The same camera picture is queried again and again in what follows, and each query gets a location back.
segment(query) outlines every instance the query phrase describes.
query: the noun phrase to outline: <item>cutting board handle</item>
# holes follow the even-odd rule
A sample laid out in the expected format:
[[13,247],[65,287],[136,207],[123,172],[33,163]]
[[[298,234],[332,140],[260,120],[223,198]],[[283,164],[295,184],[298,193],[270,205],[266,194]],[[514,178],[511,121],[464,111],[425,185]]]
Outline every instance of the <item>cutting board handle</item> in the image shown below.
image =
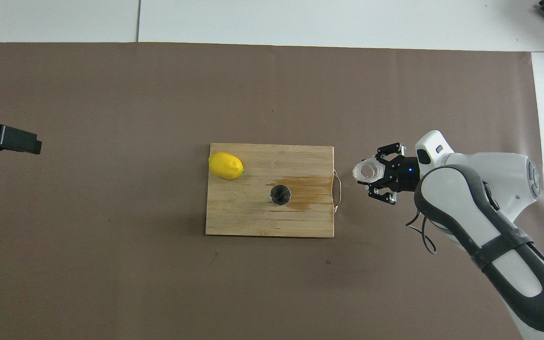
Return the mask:
[[339,179],[339,175],[337,175],[337,170],[333,169],[333,177],[334,179],[337,179],[337,183],[339,183],[339,200],[337,201],[337,204],[335,204],[335,207],[333,208],[333,213],[337,213],[337,209],[339,208],[339,203],[341,203],[341,180]]

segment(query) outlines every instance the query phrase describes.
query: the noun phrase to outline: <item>black cable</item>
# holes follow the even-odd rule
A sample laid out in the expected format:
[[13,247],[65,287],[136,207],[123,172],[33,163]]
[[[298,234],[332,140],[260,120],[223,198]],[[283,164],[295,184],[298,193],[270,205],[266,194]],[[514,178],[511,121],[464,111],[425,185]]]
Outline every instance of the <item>black cable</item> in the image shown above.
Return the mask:
[[[434,242],[432,242],[432,240],[429,237],[427,237],[427,235],[425,235],[425,221],[427,221],[427,217],[423,216],[423,224],[421,224],[421,239],[423,239],[423,245],[425,246],[425,249],[427,249],[427,251],[430,252],[430,254],[436,254],[436,245],[434,245]],[[428,241],[429,241],[429,244],[432,245],[433,251],[429,249],[429,246],[427,243]]]
[[535,252],[535,254],[544,261],[544,255],[537,249],[537,247],[533,243],[528,243],[528,247]]
[[410,220],[410,222],[405,224],[405,226],[407,226],[407,227],[411,228],[412,230],[414,230],[414,231],[418,232],[419,234],[421,234],[421,239],[423,239],[423,245],[425,246],[427,251],[430,254],[436,254],[436,245],[434,245],[434,242],[432,241],[432,239],[429,238],[425,234],[425,221],[427,221],[427,217],[423,216],[423,224],[421,225],[421,230],[419,230],[419,228],[414,227],[414,226],[411,225],[411,224],[413,224],[413,222],[417,221],[417,218],[419,218],[420,214],[421,214],[421,212],[419,210],[417,210],[417,214],[415,215],[415,217],[412,220]]
[[421,213],[419,212],[419,210],[417,210],[417,215],[415,215],[415,217],[414,217],[412,220],[410,220],[410,222],[407,222],[407,223],[404,224],[404,225],[405,225],[405,226],[410,226],[411,224],[413,224],[415,221],[417,221],[417,218],[419,218],[419,215],[420,215],[420,214],[421,214]]
[[438,228],[439,230],[445,230],[445,231],[448,231],[448,232],[450,231],[450,230],[448,230],[448,228],[438,226],[438,224],[436,224],[436,223],[435,223],[434,221],[432,221],[432,220],[429,220],[429,221],[430,221],[434,226],[436,226],[436,228]]

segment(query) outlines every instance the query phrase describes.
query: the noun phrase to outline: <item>yellow lemon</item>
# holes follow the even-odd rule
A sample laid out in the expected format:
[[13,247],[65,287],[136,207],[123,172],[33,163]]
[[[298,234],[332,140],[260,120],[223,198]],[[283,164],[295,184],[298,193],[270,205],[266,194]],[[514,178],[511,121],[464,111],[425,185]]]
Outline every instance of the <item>yellow lemon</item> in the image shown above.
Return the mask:
[[229,153],[214,153],[209,157],[209,171],[223,179],[232,180],[240,177],[245,168],[238,157]]

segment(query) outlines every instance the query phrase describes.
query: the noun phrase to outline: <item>water stain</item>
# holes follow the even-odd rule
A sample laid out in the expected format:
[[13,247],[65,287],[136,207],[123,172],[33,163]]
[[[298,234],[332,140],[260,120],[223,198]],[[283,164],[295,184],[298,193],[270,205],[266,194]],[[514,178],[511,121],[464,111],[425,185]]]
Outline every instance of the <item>water stain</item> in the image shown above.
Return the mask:
[[[291,200],[285,207],[292,211],[309,211],[313,204],[333,204],[333,177],[281,177],[266,185],[271,188],[276,185],[288,187],[291,190]],[[281,209],[271,211],[289,212]]]

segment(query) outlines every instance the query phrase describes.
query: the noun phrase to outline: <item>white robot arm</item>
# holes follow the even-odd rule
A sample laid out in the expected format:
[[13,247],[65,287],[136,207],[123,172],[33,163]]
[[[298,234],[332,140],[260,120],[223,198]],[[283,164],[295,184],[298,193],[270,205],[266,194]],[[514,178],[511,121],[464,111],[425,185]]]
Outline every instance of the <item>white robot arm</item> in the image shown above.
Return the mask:
[[[416,148],[417,157],[397,161],[378,153],[359,163],[354,177],[369,196],[391,204],[397,192],[414,191],[417,209],[470,254],[503,297],[522,337],[544,340],[544,257],[513,224],[540,193],[535,164],[516,153],[455,153],[439,131]],[[391,193],[381,195],[384,187]]]

